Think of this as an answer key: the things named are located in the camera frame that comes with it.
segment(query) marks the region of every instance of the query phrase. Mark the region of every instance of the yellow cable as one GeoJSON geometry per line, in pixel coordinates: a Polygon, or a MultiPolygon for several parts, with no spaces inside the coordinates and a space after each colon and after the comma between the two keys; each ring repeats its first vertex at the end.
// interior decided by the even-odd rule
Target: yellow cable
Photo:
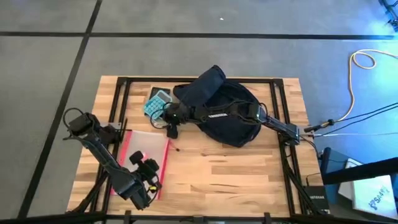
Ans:
{"type": "MultiPolygon", "coordinates": [[[[388,53],[388,52],[383,52],[381,50],[374,50],[374,49],[357,50],[356,52],[354,52],[351,55],[351,57],[349,58],[349,61],[348,61],[348,90],[349,90],[349,95],[351,97],[351,104],[350,104],[350,106],[348,108],[348,111],[341,118],[339,118],[337,121],[341,121],[342,119],[345,119],[351,113],[351,110],[354,108],[355,96],[354,96],[353,85],[352,85],[352,81],[351,81],[352,80],[351,79],[352,62],[354,62],[355,65],[357,65],[359,68],[368,69],[368,70],[369,69],[373,69],[376,66],[376,64],[377,64],[376,59],[374,59],[374,57],[372,57],[371,55],[369,55],[367,53],[364,53],[364,52],[377,52],[377,53],[385,54],[385,55],[388,55],[388,56],[391,56],[391,57],[394,57],[394,58],[398,59],[398,55],[393,55],[393,54],[388,53]],[[359,55],[359,54],[369,57],[372,60],[373,65],[370,66],[370,67],[365,67],[365,66],[360,65],[356,61],[356,56],[359,55]]],[[[327,124],[328,124],[328,122],[323,123],[322,127],[325,127],[327,124]]]]}

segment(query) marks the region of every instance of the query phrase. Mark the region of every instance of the teal calculator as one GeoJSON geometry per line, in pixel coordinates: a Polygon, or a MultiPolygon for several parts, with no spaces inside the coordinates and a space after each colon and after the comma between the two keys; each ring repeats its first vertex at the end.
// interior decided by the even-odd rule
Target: teal calculator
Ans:
{"type": "Polygon", "coordinates": [[[144,105],[144,112],[152,119],[157,119],[162,115],[163,106],[172,101],[172,97],[169,96],[165,91],[159,90],[148,102],[144,105]]]}

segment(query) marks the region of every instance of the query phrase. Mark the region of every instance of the power cable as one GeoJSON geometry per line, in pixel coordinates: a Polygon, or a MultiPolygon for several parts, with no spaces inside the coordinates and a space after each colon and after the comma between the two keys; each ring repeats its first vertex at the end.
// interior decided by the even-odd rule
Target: power cable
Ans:
{"type": "Polygon", "coordinates": [[[316,147],[316,145],[315,145],[314,142],[311,142],[310,140],[306,139],[306,138],[303,137],[302,135],[300,135],[300,137],[301,137],[301,139],[303,139],[304,141],[308,142],[308,143],[315,149],[315,152],[318,152],[317,147],[316,147]]]}
{"type": "Polygon", "coordinates": [[[365,53],[365,52],[377,52],[377,53],[388,55],[388,56],[394,57],[395,59],[398,59],[398,55],[394,55],[389,52],[384,52],[381,50],[374,50],[374,49],[361,49],[361,50],[357,50],[356,52],[351,54],[351,56],[349,57],[349,60],[348,60],[348,91],[349,91],[349,95],[351,97],[351,103],[349,105],[348,111],[341,118],[337,119],[336,121],[329,119],[327,122],[324,122],[320,125],[307,128],[306,132],[317,131],[321,128],[325,128],[327,126],[333,125],[335,122],[343,121],[351,113],[352,109],[354,108],[354,104],[355,104],[355,95],[354,95],[353,85],[352,85],[352,63],[354,62],[354,64],[356,66],[358,66],[359,68],[366,69],[366,70],[373,69],[377,65],[376,59],[372,55],[365,53]],[[366,67],[366,66],[360,65],[356,60],[357,55],[365,55],[368,58],[370,58],[373,63],[372,66],[366,67]]]}
{"type": "Polygon", "coordinates": [[[150,114],[150,116],[149,116],[149,122],[150,122],[150,125],[152,125],[152,127],[156,128],[156,129],[165,129],[165,128],[167,128],[168,124],[167,124],[167,125],[164,125],[164,126],[162,126],[162,127],[157,127],[157,126],[154,124],[153,117],[154,117],[154,115],[155,115],[157,112],[163,111],[163,113],[164,113],[165,110],[166,110],[166,106],[169,105],[169,104],[171,104],[171,103],[172,103],[172,102],[167,102],[167,103],[165,103],[165,104],[163,105],[162,109],[155,110],[152,114],[150,114]]]}
{"type": "Polygon", "coordinates": [[[395,106],[395,107],[392,107],[392,108],[389,108],[389,109],[380,111],[380,112],[375,113],[375,114],[373,114],[373,115],[371,115],[371,116],[367,116],[366,118],[363,118],[363,119],[361,119],[361,120],[354,121],[354,122],[351,122],[350,124],[344,125],[344,126],[341,127],[341,128],[334,129],[334,130],[329,131],[329,132],[327,132],[327,133],[325,133],[325,134],[321,134],[321,135],[319,135],[319,136],[314,136],[314,137],[317,138],[317,137],[324,136],[324,135],[327,135],[327,134],[330,134],[330,133],[334,133],[335,131],[341,130],[341,129],[343,129],[343,128],[347,128],[348,126],[350,126],[350,125],[352,125],[352,124],[356,124],[356,123],[365,121],[365,120],[367,120],[367,119],[369,119],[369,118],[372,118],[373,116],[376,116],[376,115],[378,115],[378,114],[384,113],[384,112],[389,111],[389,110],[392,110],[392,109],[394,109],[394,108],[398,108],[398,106],[395,106]]]}
{"type": "Polygon", "coordinates": [[[338,133],[338,134],[311,134],[311,136],[318,137],[318,136],[323,136],[323,137],[332,137],[332,136],[385,136],[385,135],[391,135],[391,134],[398,134],[398,132],[393,132],[393,133],[338,133]]]}
{"type": "Polygon", "coordinates": [[[392,104],[390,104],[390,105],[383,106],[382,108],[379,108],[379,109],[377,109],[377,110],[374,110],[374,111],[371,111],[371,112],[367,112],[367,113],[363,113],[363,114],[360,114],[360,115],[357,115],[357,116],[353,116],[353,117],[350,117],[350,118],[345,118],[345,119],[342,119],[341,121],[347,121],[347,120],[350,120],[350,119],[358,118],[358,117],[360,117],[360,116],[365,116],[365,115],[373,114],[374,112],[377,112],[377,111],[386,109],[386,108],[388,108],[388,107],[390,107],[390,106],[394,106],[394,105],[398,105],[398,103],[392,103],[392,104]]]}

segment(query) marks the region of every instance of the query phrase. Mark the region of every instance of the white cable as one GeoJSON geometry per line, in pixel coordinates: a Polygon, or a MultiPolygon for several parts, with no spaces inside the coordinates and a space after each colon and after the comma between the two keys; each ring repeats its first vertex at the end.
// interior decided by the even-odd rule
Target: white cable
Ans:
{"type": "Polygon", "coordinates": [[[323,136],[323,137],[330,137],[330,136],[352,136],[352,135],[358,135],[358,136],[384,136],[384,135],[390,135],[390,134],[398,134],[398,132],[393,132],[393,133],[338,133],[338,134],[301,134],[301,135],[306,135],[306,136],[323,136]]]}
{"type": "MultiPolygon", "coordinates": [[[[398,59],[398,55],[394,55],[394,54],[391,54],[389,52],[383,52],[381,50],[374,50],[374,49],[357,50],[356,52],[354,52],[351,55],[351,57],[349,58],[349,61],[348,61],[348,90],[349,90],[349,95],[351,97],[351,103],[349,105],[349,108],[348,108],[348,111],[346,112],[346,114],[344,114],[337,121],[341,121],[342,119],[345,119],[351,113],[351,110],[354,108],[355,96],[354,96],[353,85],[352,85],[352,81],[351,81],[352,62],[354,62],[355,65],[357,65],[359,68],[368,69],[368,70],[373,69],[377,65],[376,59],[374,59],[374,57],[372,55],[369,55],[369,54],[364,53],[364,52],[377,52],[377,53],[385,54],[385,55],[388,55],[388,56],[391,56],[391,57],[394,57],[394,58],[398,59]],[[359,55],[359,54],[369,57],[372,60],[373,65],[370,66],[370,67],[366,67],[366,66],[360,65],[356,61],[356,56],[359,55]]],[[[322,124],[322,126],[326,126],[327,124],[328,124],[328,122],[325,122],[325,123],[322,124]]]]}

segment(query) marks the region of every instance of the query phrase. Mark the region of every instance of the navy blue bag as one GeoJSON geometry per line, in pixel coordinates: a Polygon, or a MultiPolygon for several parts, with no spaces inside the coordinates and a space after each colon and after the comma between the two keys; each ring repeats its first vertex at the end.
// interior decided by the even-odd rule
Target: navy blue bag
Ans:
{"type": "MultiPolygon", "coordinates": [[[[236,100],[258,103],[256,97],[244,86],[227,80],[219,66],[214,65],[194,82],[177,85],[173,94],[186,106],[220,106],[236,100]]],[[[215,141],[242,147],[252,141],[261,125],[244,124],[238,118],[228,116],[213,118],[198,127],[215,141]]]]}

